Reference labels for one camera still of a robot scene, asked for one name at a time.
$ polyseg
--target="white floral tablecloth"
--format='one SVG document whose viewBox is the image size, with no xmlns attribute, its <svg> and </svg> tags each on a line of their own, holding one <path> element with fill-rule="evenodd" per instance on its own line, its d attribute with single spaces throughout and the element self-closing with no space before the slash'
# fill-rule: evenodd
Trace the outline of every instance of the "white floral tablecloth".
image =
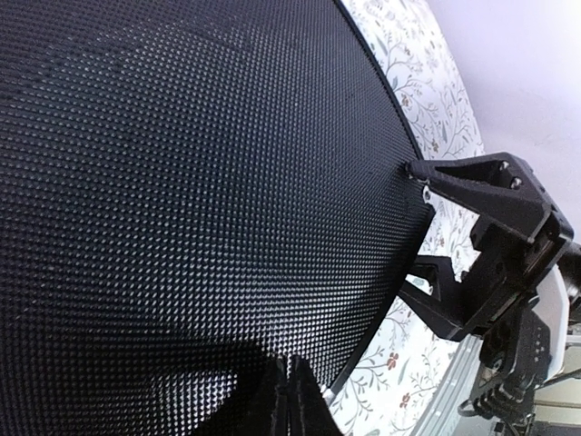
<svg viewBox="0 0 581 436">
<path fill-rule="evenodd" d="M 343 0 L 387 76 L 427 159 L 484 152 L 466 89 L 425 0 Z M 475 259 L 475 216 L 436 199 L 421 253 L 451 256 L 455 271 Z M 331 404 L 349 435 L 409 434 L 457 348 L 442 341 L 400 299 Z"/>
</svg>

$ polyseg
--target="small red flower print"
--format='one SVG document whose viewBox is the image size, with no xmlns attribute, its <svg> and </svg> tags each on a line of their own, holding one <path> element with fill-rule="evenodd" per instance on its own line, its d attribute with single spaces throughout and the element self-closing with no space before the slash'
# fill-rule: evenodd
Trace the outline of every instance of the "small red flower print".
<svg viewBox="0 0 581 436">
<path fill-rule="evenodd" d="M 391 352 L 389 354 L 389 359 L 388 359 L 388 370 L 391 371 L 396 367 L 396 364 L 398 363 L 398 359 L 399 359 L 399 354 L 397 354 L 396 352 Z"/>
<path fill-rule="evenodd" d="M 401 403 L 399 404 L 400 409 L 406 409 L 408 407 L 408 402 L 411 397 L 409 393 L 406 393 L 403 397 L 401 397 Z"/>
</svg>

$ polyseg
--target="curved black panel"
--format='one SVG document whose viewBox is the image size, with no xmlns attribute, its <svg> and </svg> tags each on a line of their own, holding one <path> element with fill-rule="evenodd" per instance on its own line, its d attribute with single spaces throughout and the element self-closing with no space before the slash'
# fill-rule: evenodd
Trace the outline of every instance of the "curved black panel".
<svg viewBox="0 0 581 436">
<path fill-rule="evenodd" d="M 227 434 L 275 355 L 333 383 L 429 215 L 338 7 L 0 7 L 2 434 Z"/>
</svg>

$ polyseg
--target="white wall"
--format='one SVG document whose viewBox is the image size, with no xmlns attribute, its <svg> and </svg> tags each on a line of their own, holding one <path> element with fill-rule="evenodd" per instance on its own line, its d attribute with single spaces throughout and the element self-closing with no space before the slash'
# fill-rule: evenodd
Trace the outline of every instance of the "white wall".
<svg viewBox="0 0 581 436">
<path fill-rule="evenodd" d="M 581 241 L 581 1 L 428 2 L 487 151 L 524 157 Z"/>
</svg>

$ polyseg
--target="floral fabric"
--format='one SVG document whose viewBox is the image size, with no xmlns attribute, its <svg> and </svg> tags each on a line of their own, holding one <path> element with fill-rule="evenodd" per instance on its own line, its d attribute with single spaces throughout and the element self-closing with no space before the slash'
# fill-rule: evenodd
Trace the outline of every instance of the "floral fabric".
<svg viewBox="0 0 581 436">
<path fill-rule="evenodd" d="M 426 159 L 484 153 L 466 89 L 425 0 L 343 0 L 378 59 Z M 439 199 L 421 253 L 451 256 L 457 274 L 476 254 L 473 213 Z M 415 284 L 426 284 L 416 278 Z M 345 434 L 407 435 L 457 348 L 438 339 L 400 299 L 330 409 Z"/>
</svg>

